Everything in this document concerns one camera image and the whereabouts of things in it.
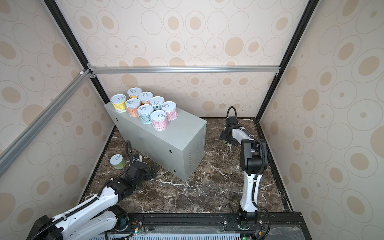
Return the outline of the blue label can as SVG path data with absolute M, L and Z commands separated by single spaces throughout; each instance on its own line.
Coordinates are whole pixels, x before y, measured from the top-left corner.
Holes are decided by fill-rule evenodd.
M 141 123 L 149 125 L 152 123 L 151 114 L 154 111 L 154 107 L 150 104 L 144 104 L 138 107 L 137 112 Z
M 161 96 L 155 96 L 150 99 L 150 105 L 153 106 L 154 111 L 161 110 L 164 102 L 165 99 Z

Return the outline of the pink label can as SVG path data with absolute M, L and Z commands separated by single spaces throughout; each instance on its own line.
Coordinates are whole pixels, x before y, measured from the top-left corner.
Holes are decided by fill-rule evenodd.
M 153 96 L 154 95 L 152 92 L 142 92 L 139 94 L 138 98 L 141 101 L 142 105 L 149 105 L 150 100 L 152 99 Z
M 128 99 L 125 102 L 126 109 L 132 118 L 139 117 L 138 108 L 141 106 L 141 101 L 137 98 Z

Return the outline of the tall yellow label can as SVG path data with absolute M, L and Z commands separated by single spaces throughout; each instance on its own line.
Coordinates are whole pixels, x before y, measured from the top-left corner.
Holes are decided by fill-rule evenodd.
M 111 103 L 117 113 L 124 113 L 127 111 L 125 102 L 127 97 L 124 94 L 117 94 L 111 97 Z

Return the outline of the small yellow label can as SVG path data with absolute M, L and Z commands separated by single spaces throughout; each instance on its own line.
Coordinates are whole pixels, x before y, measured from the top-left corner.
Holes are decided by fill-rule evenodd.
M 130 99 L 132 98 L 135 98 L 135 99 L 138 99 L 139 98 L 139 95 L 142 93 L 142 89 L 141 88 L 138 88 L 138 87 L 134 87 L 134 88 L 130 88 L 128 91 L 127 91 L 127 95 Z

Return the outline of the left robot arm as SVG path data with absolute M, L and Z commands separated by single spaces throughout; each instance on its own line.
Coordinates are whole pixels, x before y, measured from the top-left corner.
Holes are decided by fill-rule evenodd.
M 133 155 L 130 141 L 125 150 L 129 167 L 105 183 L 100 191 L 76 207 L 52 218 L 44 215 L 33 224 L 29 240 L 87 240 L 114 228 L 125 229 L 127 214 L 118 203 L 138 190 L 142 183 L 157 176 L 155 166 L 149 166 Z

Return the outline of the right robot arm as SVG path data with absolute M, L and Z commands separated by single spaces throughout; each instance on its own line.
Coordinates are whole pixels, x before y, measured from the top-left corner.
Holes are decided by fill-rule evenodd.
M 259 210 L 264 211 L 269 218 L 269 210 L 258 204 L 260 181 L 269 165 L 266 141 L 254 137 L 239 124 L 234 106 L 227 110 L 226 125 L 220 140 L 226 145 L 240 147 L 239 163 L 244 173 L 244 185 L 238 210 L 238 224 L 256 222 Z

